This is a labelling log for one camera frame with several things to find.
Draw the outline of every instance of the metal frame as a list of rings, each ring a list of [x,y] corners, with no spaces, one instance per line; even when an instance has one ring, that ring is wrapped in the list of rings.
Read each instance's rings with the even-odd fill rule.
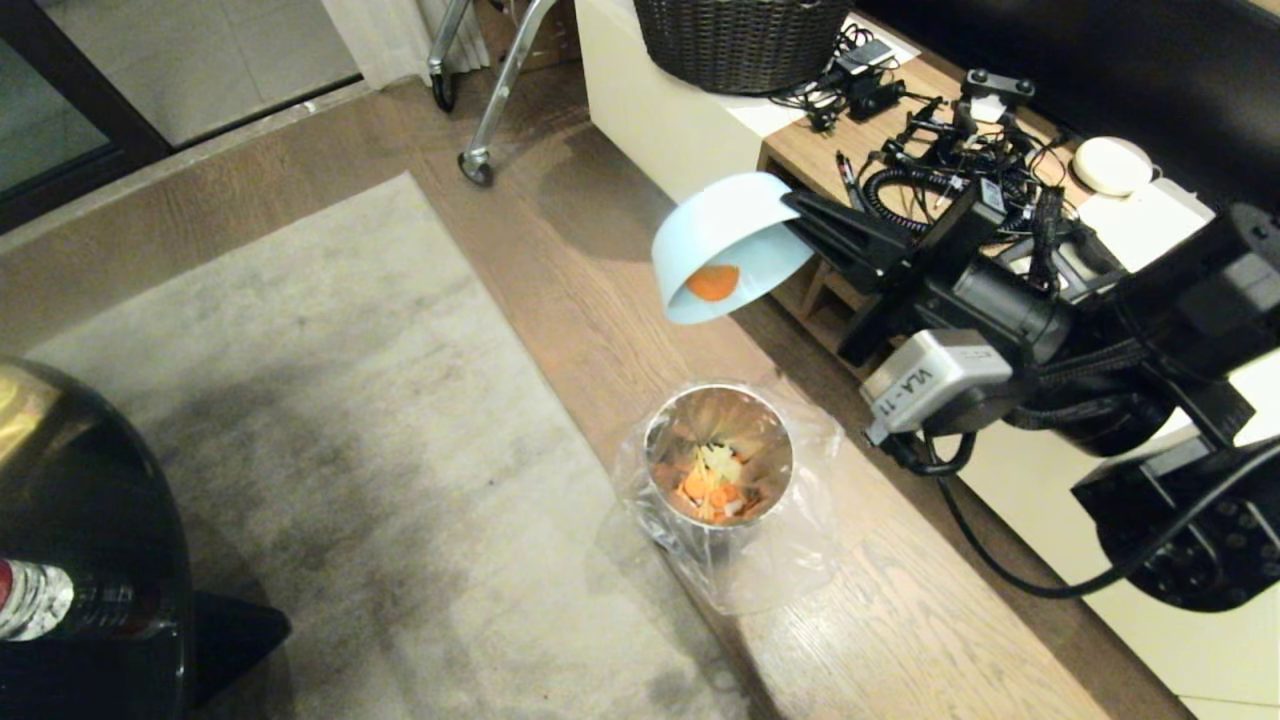
[[[0,232],[173,154],[35,0],[0,0],[0,40],[36,69],[110,145],[0,193]]]
[[[507,53],[507,61],[498,76],[498,85],[493,88],[493,95],[489,96],[489,105],[485,108],[484,117],[480,118],[480,127],[476,128],[476,133],[472,136],[466,150],[458,155],[458,168],[462,170],[462,174],[476,184],[485,187],[493,184],[493,168],[489,167],[489,141],[493,140],[493,133],[498,129],[498,123],[502,122],[502,113],[507,106],[507,100],[511,97],[512,90],[515,90],[520,68],[525,64],[525,59],[529,58],[529,50],[538,36],[538,28],[541,27],[543,19],[556,5],[556,1],[532,0],[529,4],[525,17],[520,20],[520,28],[516,31],[516,38],[512,41],[511,50]],[[440,27],[440,35],[435,38],[435,46],[431,49],[431,55],[426,61],[428,72],[431,74],[431,90],[435,94],[435,101],[445,113],[453,109],[453,97],[452,82],[444,72],[444,58],[448,55],[449,46],[453,45],[453,40],[458,35],[458,26],[462,24],[462,15],[470,4],[470,0],[449,1],[449,6],[444,13],[444,23]]]

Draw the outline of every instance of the door frame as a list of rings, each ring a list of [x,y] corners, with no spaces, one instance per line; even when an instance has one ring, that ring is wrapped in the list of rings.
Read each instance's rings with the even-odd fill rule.
[[[35,0],[0,0],[0,40],[9,44],[108,145],[0,191],[0,233],[173,154]]]

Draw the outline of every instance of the white round device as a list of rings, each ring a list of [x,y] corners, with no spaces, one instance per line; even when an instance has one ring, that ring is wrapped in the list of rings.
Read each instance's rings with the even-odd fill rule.
[[[1151,182],[1151,158],[1142,147],[1119,137],[1085,140],[1071,159],[1071,169],[1094,192],[1125,197]]]

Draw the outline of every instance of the food scrap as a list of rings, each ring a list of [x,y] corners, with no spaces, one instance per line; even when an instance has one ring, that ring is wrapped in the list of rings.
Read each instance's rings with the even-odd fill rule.
[[[692,516],[703,523],[730,524],[745,519],[764,500],[759,487],[742,486],[745,461],[726,445],[700,445],[692,468],[676,487],[694,506]]]
[[[690,275],[685,286],[707,302],[718,302],[737,290],[739,274],[736,265],[707,265]]]

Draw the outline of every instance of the black round table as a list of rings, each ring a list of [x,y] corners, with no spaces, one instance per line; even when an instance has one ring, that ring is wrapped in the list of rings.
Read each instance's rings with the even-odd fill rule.
[[[8,720],[183,717],[289,633],[278,610],[195,592],[178,509],[141,436],[91,388],[15,359],[0,359],[0,559],[163,598],[146,639],[0,642]]]

